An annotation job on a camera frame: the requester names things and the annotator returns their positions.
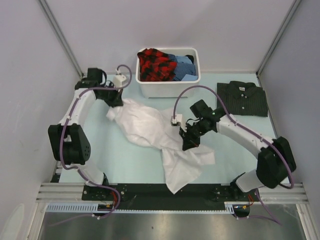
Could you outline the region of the white long sleeve shirt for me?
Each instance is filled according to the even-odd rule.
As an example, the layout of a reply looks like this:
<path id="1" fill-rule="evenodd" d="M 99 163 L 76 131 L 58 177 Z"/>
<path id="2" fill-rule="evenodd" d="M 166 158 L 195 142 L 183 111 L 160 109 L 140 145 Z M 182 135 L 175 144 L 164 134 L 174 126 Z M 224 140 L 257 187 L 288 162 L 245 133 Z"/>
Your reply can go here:
<path id="1" fill-rule="evenodd" d="M 172 113 L 171 108 L 158 110 L 126 98 L 106 117 L 116 122 L 129 142 L 161 151 L 165 184 L 176 194 L 202 174 L 203 166 L 215 164 L 215 153 L 205 145 L 183 151 L 179 128 L 170 123 Z"/>

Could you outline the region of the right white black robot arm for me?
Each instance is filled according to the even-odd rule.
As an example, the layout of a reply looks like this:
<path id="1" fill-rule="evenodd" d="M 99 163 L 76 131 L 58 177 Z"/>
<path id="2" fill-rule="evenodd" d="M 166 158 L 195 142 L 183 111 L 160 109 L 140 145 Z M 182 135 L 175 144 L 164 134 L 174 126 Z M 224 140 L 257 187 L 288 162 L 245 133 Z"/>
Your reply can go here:
<path id="1" fill-rule="evenodd" d="M 297 165 L 286 138 L 263 136 L 241 124 L 224 108 L 212 109 L 203 100 L 193 104 L 190 110 L 196 118 L 192 124 L 181 114 L 171 118 L 171 124 L 179 126 L 183 151 L 198 148 L 201 137 L 213 131 L 232 139 L 256 158 L 255 169 L 240 174 L 231 182 L 230 194 L 235 200 L 242 201 L 250 191 L 261 187 L 274 189 L 281 186 L 284 179 L 289 180 L 291 188 L 294 186 L 293 172 Z"/>

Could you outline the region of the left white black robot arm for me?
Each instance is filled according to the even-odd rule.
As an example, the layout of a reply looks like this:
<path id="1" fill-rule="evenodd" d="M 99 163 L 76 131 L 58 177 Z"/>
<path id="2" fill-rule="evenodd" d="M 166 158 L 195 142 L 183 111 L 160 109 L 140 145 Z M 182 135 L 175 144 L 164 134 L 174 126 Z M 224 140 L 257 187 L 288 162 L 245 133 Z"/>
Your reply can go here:
<path id="1" fill-rule="evenodd" d="M 87 75 L 74 86 L 73 99 L 64 117 L 48 127 L 54 159 L 63 169 L 76 171 L 85 185 L 94 187 L 93 194 L 100 200 L 110 196 L 111 188 L 106 174 L 90 159 L 92 148 L 83 127 L 97 100 L 111 108 L 123 106 L 123 89 L 131 79 L 122 74 L 119 67 L 113 80 L 108 80 L 107 73 L 100 68 L 88 68 Z"/>

